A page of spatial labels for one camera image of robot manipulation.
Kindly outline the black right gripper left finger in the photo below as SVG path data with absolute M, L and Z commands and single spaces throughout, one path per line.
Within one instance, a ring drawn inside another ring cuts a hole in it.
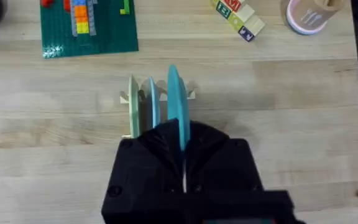
M 167 203 L 185 200 L 177 119 L 137 138 L 123 139 L 118 145 L 104 201 L 133 203 L 139 199 Z

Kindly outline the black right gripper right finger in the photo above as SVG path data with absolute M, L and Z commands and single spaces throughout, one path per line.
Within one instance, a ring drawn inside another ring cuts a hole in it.
M 231 138 L 212 126 L 192 121 L 186 146 L 186 186 L 189 192 L 263 190 L 249 143 Z

